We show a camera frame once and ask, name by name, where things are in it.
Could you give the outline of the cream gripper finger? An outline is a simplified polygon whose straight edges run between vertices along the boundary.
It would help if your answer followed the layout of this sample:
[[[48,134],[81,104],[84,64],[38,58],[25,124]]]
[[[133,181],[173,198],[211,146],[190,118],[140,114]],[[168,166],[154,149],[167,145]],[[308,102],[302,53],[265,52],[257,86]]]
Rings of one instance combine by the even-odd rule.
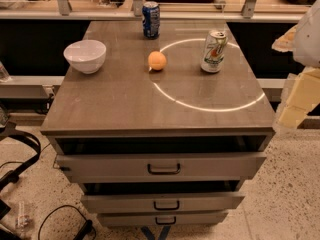
[[[277,122],[283,127],[296,129],[307,117],[307,114],[319,104],[320,69],[305,67],[295,77]]]
[[[276,39],[271,48],[278,52],[292,52],[297,26],[291,27],[285,34]]]

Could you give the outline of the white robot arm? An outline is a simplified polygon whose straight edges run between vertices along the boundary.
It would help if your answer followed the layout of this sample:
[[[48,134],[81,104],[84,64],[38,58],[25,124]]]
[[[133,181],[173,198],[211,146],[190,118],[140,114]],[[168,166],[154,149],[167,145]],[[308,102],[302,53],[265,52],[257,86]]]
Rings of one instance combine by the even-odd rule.
[[[278,124],[297,128],[307,114],[320,104],[320,0],[316,0],[300,21],[276,39],[272,49],[293,53],[305,68],[293,87],[278,118]]]

